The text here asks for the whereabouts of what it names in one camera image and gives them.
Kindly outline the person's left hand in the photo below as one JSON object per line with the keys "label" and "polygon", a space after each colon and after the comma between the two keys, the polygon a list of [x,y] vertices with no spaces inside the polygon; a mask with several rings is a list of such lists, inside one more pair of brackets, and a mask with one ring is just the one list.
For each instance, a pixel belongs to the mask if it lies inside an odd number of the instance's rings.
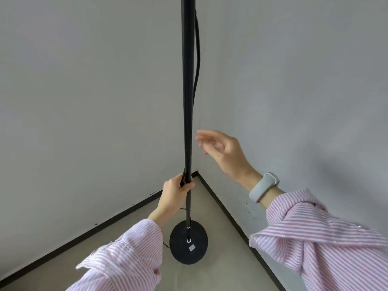
{"label": "person's left hand", "polygon": [[160,228],[181,209],[181,206],[186,201],[188,192],[179,191],[182,176],[183,174],[179,174],[164,183],[158,206],[148,217],[149,220],[155,222]]}

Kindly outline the black baseboard strip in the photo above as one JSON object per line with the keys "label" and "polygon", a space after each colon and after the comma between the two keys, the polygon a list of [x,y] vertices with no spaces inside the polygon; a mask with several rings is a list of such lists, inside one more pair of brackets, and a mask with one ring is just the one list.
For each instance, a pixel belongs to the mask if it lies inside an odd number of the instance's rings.
{"label": "black baseboard strip", "polygon": [[224,215],[228,218],[230,223],[233,225],[235,230],[238,232],[240,235],[241,239],[245,242],[245,244],[248,246],[250,251],[253,253],[255,256],[256,260],[260,263],[260,265],[263,267],[265,272],[268,274],[269,278],[272,280],[272,282],[275,284],[275,286],[278,288],[279,291],[286,291],[284,286],[281,284],[277,276],[273,273],[273,271],[270,269],[268,264],[265,262],[265,260],[262,258],[262,256],[259,254],[259,252],[249,246],[249,239],[243,232],[242,228],[238,225],[236,220],[233,218],[233,216],[229,213],[229,211],[226,209],[226,207],[223,205],[222,201],[216,196],[215,192],[211,189],[211,187],[207,184],[207,182],[204,180],[204,178],[201,176],[201,174],[198,171],[194,171],[192,173],[192,177],[198,177],[199,180],[201,181],[202,185],[205,187],[205,189],[208,191],[208,193],[212,196],[212,198],[216,201],[218,206],[221,208],[223,211]]}
{"label": "black baseboard strip", "polygon": [[93,235],[97,234],[98,232],[106,229],[107,227],[113,225],[114,223],[118,222],[119,220],[123,219],[124,217],[134,213],[135,211],[141,209],[142,207],[148,205],[149,203],[153,202],[154,200],[157,200],[161,197],[162,191],[155,192],[148,196],[146,199],[140,201],[139,203],[131,206],[130,208],[120,212],[119,214],[113,216],[112,218],[100,223],[96,224],[93,228],[86,231],[85,233],[81,234],[80,236],[74,238],[73,240],[65,243],[64,245],[58,247],[57,249],[54,249],[50,252],[48,252],[45,255],[42,255],[38,259],[35,259],[31,263],[27,264],[23,268],[19,268],[16,271],[14,271],[12,274],[5,276],[3,279],[0,280],[0,289],[6,287],[7,285],[13,283],[17,279],[20,279],[24,275],[28,274],[29,272],[33,271],[34,269],[37,269],[41,265],[47,263],[48,261],[54,259],[55,257],[59,256],[60,254],[66,252],[67,250],[71,249],[72,247],[80,244],[81,242],[85,241],[86,239],[92,237]]}

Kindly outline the person's right hand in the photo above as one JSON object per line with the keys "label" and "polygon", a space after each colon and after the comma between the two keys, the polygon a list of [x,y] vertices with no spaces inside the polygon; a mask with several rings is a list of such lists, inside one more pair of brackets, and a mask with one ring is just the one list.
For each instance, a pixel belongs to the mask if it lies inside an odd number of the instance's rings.
{"label": "person's right hand", "polygon": [[213,159],[225,174],[251,191],[263,176],[248,162],[237,138],[228,135],[226,152],[227,159]]}

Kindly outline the black floor lamp stand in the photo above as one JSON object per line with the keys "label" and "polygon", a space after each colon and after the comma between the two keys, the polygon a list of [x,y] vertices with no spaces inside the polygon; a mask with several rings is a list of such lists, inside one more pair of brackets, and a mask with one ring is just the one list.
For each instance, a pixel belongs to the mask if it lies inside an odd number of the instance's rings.
{"label": "black floor lamp stand", "polygon": [[[193,107],[201,64],[196,0],[181,0],[182,76],[185,168],[181,186],[192,178]],[[199,262],[206,254],[208,236],[204,227],[191,219],[191,191],[186,197],[186,220],[172,230],[169,247],[172,256],[184,265]]]}

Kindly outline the light grey fitness wristband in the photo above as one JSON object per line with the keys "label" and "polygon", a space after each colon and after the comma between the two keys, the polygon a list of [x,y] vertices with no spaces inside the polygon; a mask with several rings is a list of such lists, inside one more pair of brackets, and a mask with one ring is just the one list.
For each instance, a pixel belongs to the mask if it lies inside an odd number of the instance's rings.
{"label": "light grey fitness wristband", "polygon": [[272,187],[277,186],[278,183],[279,179],[274,173],[265,173],[262,179],[250,191],[250,200],[255,203],[259,203],[260,199],[267,193],[267,191],[270,190]]}

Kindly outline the person's right forearm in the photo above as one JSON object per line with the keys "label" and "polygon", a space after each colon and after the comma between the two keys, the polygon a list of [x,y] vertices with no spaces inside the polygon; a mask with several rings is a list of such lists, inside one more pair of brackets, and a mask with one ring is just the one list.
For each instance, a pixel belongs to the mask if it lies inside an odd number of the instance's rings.
{"label": "person's right forearm", "polygon": [[275,195],[250,247],[297,273],[308,291],[388,291],[388,239],[342,220],[308,190]]}

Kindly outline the person's left forearm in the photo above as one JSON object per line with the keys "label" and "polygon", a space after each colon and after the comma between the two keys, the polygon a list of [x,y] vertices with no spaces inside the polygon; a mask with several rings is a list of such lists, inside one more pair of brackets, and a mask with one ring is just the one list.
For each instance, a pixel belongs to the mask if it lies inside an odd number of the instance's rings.
{"label": "person's left forearm", "polygon": [[161,281],[163,237],[143,219],[116,241],[99,247],[76,269],[87,269],[66,291],[154,291]]}

